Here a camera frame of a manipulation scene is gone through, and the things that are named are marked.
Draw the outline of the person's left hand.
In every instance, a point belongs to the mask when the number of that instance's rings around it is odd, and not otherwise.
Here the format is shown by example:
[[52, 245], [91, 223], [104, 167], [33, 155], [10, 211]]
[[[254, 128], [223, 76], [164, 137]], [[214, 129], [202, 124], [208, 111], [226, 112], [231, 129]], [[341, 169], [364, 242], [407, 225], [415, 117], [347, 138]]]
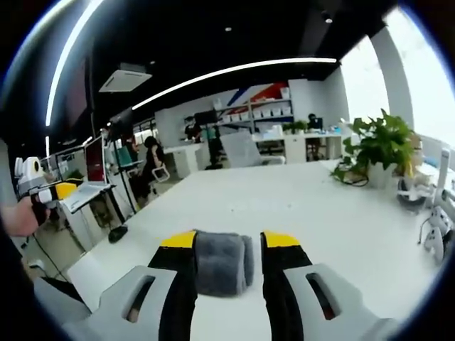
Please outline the person's left hand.
[[24, 197], [12, 206], [1, 206], [1, 221], [10, 237], [28, 237], [41, 226], [33, 212], [30, 197]]

